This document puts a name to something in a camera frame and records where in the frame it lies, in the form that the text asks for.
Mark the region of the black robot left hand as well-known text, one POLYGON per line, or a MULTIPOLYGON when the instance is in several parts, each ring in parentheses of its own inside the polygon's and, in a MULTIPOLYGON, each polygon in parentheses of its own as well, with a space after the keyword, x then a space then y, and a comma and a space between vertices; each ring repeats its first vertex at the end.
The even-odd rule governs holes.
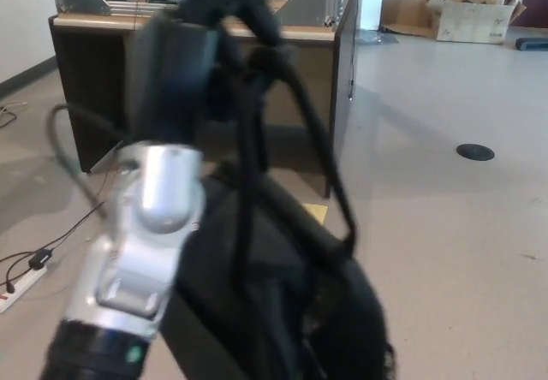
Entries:
POLYGON ((233 119, 248 145, 277 80, 301 86, 265 0, 183 0, 134 35, 125 140, 191 145, 202 122, 233 119))

